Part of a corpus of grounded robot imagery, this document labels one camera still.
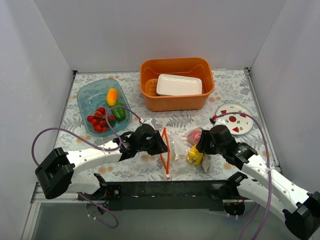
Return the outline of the clear zip top bag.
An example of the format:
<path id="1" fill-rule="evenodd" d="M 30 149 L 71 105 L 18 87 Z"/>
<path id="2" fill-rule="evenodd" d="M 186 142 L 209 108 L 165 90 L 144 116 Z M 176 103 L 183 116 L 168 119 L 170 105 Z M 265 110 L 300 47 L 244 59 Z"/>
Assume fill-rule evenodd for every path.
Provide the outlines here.
<path id="1" fill-rule="evenodd" d="M 193 130 L 203 130 L 202 127 L 197 127 Z M 167 156 L 164 157 L 163 154 L 160 154 L 160 160 L 163 164 L 164 170 L 165 170 L 165 177 L 167 180 L 172 179 L 172 175 L 170 172 L 171 167 L 174 166 L 174 164 L 178 161 L 186 161 L 189 165 L 193 166 L 201 166 L 202 165 L 194 165 L 192 163 L 189 163 L 187 160 L 187 154 L 189 153 L 190 149 L 193 147 L 188 142 L 188 134 L 191 132 L 187 132 L 185 135 L 180 136 L 175 133 L 170 133 L 168 132 L 167 128 L 163 128 L 161 137 L 164 140 L 164 143 L 167 145 L 168 151 L 167 151 Z M 207 157 L 209 158 L 206 154 L 203 153 L 203 158 Z"/>

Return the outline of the green fake bell pepper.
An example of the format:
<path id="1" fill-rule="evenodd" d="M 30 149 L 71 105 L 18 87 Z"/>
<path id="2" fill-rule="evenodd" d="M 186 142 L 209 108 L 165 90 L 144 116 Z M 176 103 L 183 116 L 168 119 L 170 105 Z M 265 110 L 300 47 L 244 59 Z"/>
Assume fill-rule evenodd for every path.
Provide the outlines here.
<path id="1" fill-rule="evenodd" d="M 118 120 L 122 121 L 126 118 L 126 110 L 122 108 L 124 105 L 121 102 L 117 102 L 113 107 L 112 107 L 112 114 L 113 116 Z"/>

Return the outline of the red fake strawberries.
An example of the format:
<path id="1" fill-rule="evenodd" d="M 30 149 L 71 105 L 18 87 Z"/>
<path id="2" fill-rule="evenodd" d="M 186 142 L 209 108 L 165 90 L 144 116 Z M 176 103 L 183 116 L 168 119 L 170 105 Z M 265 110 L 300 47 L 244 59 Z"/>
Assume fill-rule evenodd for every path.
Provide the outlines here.
<path id="1" fill-rule="evenodd" d="M 88 115 L 86 120 L 93 127 L 95 133 L 106 133 L 109 129 L 106 121 L 106 108 L 103 106 L 96 109 L 93 114 Z"/>

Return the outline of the orange yellow fake mango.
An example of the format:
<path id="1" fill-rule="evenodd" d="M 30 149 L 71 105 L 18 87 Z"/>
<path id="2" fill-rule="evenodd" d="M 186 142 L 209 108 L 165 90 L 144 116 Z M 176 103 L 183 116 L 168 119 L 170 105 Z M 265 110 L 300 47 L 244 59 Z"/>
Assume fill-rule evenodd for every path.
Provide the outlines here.
<path id="1" fill-rule="evenodd" d="M 115 88 L 110 88 L 106 95 L 106 103 L 109 107 L 113 107 L 118 101 L 118 92 Z"/>

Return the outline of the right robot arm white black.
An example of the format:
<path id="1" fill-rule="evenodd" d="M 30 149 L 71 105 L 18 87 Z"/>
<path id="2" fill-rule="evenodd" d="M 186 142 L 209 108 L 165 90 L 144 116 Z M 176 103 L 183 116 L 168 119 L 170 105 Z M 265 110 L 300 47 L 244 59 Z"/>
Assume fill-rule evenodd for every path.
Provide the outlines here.
<path id="1" fill-rule="evenodd" d="M 254 148 L 237 142 L 225 125 L 203 130 L 196 149 L 207 155 L 221 155 L 238 168 L 225 183 L 230 198 L 242 196 L 255 201 L 283 220 L 300 240 L 310 239 L 319 229 L 320 193 L 311 193 L 268 167 Z"/>

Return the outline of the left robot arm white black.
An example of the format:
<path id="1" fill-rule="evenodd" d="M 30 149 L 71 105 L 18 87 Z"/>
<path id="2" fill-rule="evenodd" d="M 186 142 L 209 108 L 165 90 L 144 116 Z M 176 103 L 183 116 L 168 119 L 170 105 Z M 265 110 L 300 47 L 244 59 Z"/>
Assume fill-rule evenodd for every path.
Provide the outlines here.
<path id="1" fill-rule="evenodd" d="M 131 159 L 140 152 L 150 156 L 168 152 L 160 132 L 150 124 L 143 123 L 135 131 L 125 132 L 102 145 L 91 144 L 87 149 L 55 148 L 38 164 L 35 175 L 48 200 L 66 192 L 86 193 L 101 200 L 107 193 L 103 179 L 99 177 L 98 182 L 91 184 L 80 174 L 100 165 Z"/>

